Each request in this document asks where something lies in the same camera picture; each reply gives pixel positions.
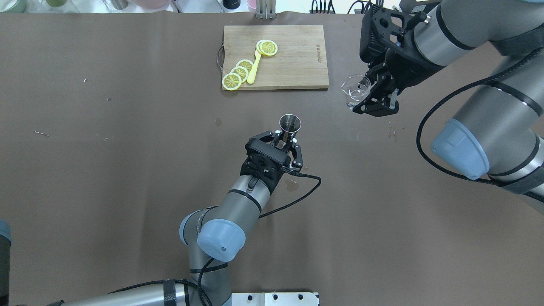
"metal base plate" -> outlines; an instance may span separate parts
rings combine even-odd
[[[233,293],[232,306],[319,306],[317,292]]]

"metal jigger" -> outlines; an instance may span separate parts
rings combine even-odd
[[[116,10],[124,10],[128,6],[128,0],[111,0]]]
[[[280,118],[281,140],[288,143],[295,138],[300,130],[300,119],[292,114],[285,114]]]

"wooden cutting board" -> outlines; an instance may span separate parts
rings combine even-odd
[[[276,42],[278,52],[263,56],[255,83],[244,83],[238,90],[329,88],[323,25],[225,26],[223,76],[241,59],[253,62],[261,39]]]

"light blue joint cap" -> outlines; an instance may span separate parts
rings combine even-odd
[[[0,219],[0,236],[4,236],[7,240],[9,240],[10,244],[13,244],[13,241],[11,240],[11,229],[9,228],[9,224],[2,219]]]
[[[231,297],[228,298],[228,300],[222,306],[232,306],[232,295]]]
[[[472,132],[455,119],[449,119],[431,144],[431,150],[471,180],[489,171],[489,160]]]
[[[199,211],[203,211],[202,209],[201,210],[197,210],[191,214],[189,214],[188,216],[186,216],[183,221],[181,221],[181,224],[180,224],[180,239],[181,239],[181,242],[183,242],[183,244],[185,244],[186,246],[189,246],[189,244],[187,244],[187,241],[185,241],[185,238],[183,238],[183,230],[185,229],[185,225],[187,224],[187,221],[189,221],[189,218],[192,217],[194,214],[196,214],[197,212]]]
[[[196,243],[209,256],[229,262],[244,246],[245,233],[232,221],[213,219],[204,224]]]

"water spill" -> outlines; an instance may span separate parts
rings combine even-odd
[[[295,180],[288,180],[285,182],[285,188],[288,191],[295,191],[299,188],[299,183]]]
[[[357,133],[357,142],[358,143],[362,142],[364,136],[365,136],[365,132],[363,132],[363,131]]]
[[[387,131],[387,138],[395,137],[395,142],[397,141],[397,123],[389,122],[389,131]]]
[[[40,135],[45,136],[45,137],[49,137],[49,134],[44,134],[44,133],[39,132],[39,131],[34,131],[34,133],[40,134]]]

